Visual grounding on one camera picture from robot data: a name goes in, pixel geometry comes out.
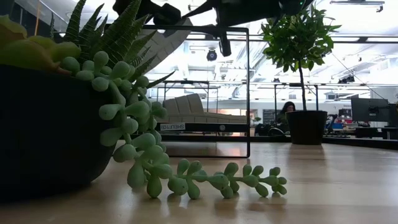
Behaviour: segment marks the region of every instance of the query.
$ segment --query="sofa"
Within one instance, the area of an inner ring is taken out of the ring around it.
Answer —
[[[246,124],[246,116],[207,113],[198,94],[190,94],[163,101],[168,117],[158,122],[170,123],[232,123]]]

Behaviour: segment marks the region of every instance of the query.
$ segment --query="wooden tabletop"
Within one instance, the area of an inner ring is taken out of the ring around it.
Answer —
[[[250,159],[199,159],[207,173],[228,162],[279,166],[288,179],[285,196],[260,197],[241,185],[223,199],[209,183],[201,197],[176,197],[166,187],[159,199],[133,192],[126,183],[131,163],[111,161],[93,184],[78,192],[0,205],[1,224],[294,223],[397,224],[398,154],[394,151],[324,144],[252,144]],[[175,169],[178,159],[171,159]]]

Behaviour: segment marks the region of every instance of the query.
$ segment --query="white ceiling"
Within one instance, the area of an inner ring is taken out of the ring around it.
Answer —
[[[61,31],[65,30],[69,16],[77,2],[77,0],[41,0],[45,6],[58,15],[56,20],[56,27]],[[192,9],[195,6],[201,5],[205,0],[152,0],[158,5],[169,3],[181,10],[182,14],[188,12],[188,5]],[[336,20],[334,24],[343,25],[339,29],[338,35],[395,35],[398,41],[398,23],[397,9],[398,0],[384,0],[384,10],[376,12],[376,7],[366,6],[342,6],[331,5],[330,0],[317,0],[315,5],[317,9],[326,9],[329,17],[334,17]],[[37,10],[37,0],[16,0],[31,13],[35,14]],[[117,14],[113,12],[112,6],[114,0],[87,0],[86,6],[83,10],[81,23],[84,24],[91,16],[92,12],[102,3],[105,3],[102,10],[102,16],[108,14],[109,20],[112,21],[117,18]],[[51,15],[50,11],[41,6],[42,11],[40,17],[49,22]],[[191,21],[196,26],[203,26],[207,24],[215,24],[216,16],[214,11],[200,14],[191,18]],[[249,24],[243,24],[241,27],[247,27],[251,34],[258,34],[260,32],[261,23],[266,22],[256,21]],[[335,40],[344,40],[344,38],[336,38]],[[218,59],[215,62],[208,62],[206,55],[209,47],[215,47],[218,53]],[[186,78],[188,80],[208,80],[208,81],[231,81],[240,82],[246,79],[246,51],[244,42],[232,42],[232,55],[229,57],[222,57],[218,43],[216,41],[197,41],[187,40],[180,46],[172,55],[164,60],[158,67],[150,71],[147,76],[151,80],[158,79],[173,70],[177,72],[170,77],[171,80],[181,80]],[[264,60],[262,55],[263,48],[266,47],[265,42],[251,42],[250,47],[250,69],[252,69],[252,82],[271,82],[275,77],[282,82],[298,82],[299,77],[297,73],[285,73],[280,69],[276,69],[270,61]],[[349,74],[347,69],[352,69],[355,75],[363,82],[367,83],[398,83],[398,75],[396,75],[396,67],[398,67],[397,60],[390,60],[390,58],[398,58],[398,44],[335,44],[333,54],[327,55],[326,64],[319,67],[315,66],[312,72],[305,72],[305,80],[308,82],[318,83],[337,83],[339,78],[345,77]],[[181,64],[188,65],[190,70],[188,75],[184,76],[183,72],[178,68]],[[216,85],[220,86],[219,95],[231,98],[236,86]],[[241,86],[235,91],[234,96],[245,95],[246,88]],[[256,90],[253,95],[264,96],[272,94],[267,90]]]

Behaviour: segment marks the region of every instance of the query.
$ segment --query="potted tree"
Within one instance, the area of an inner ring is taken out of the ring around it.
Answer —
[[[330,32],[341,26],[333,26],[333,18],[326,17],[326,10],[304,9],[295,16],[285,16],[276,25],[262,27],[264,40],[269,46],[264,54],[277,68],[300,73],[303,110],[286,114],[290,135],[294,144],[321,144],[326,122],[326,111],[307,110],[303,69],[310,71],[314,65],[322,65],[323,57],[333,49]],[[325,25],[324,20],[331,20]]]
[[[236,177],[239,167],[231,162],[223,172],[208,175],[201,162],[182,159],[173,174],[155,129],[156,118],[167,110],[146,97],[148,88],[171,74],[152,83],[143,75],[147,62],[137,53],[150,38],[134,40],[145,21],[134,19],[141,1],[131,1],[104,32],[102,24],[95,29],[100,8],[79,30],[84,3],[78,2],[59,45],[51,38],[27,38],[19,24],[0,18],[0,80],[7,83],[0,105],[0,198],[89,184],[111,158],[134,161],[127,184],[134,189],[146,184],[152,198],[162,191],[161,179],[175,194],[192,199],[200,195],[194,182],[209,182],[225,198],[239,190],[238,182],[263,197],[269,194],[264,184],[287,193],[279,167],[260,177],[262,166],[245,165],[243,176]],[[132,138],[134,133],[140,135]],[[121,137],[125,144],[115,150]]]

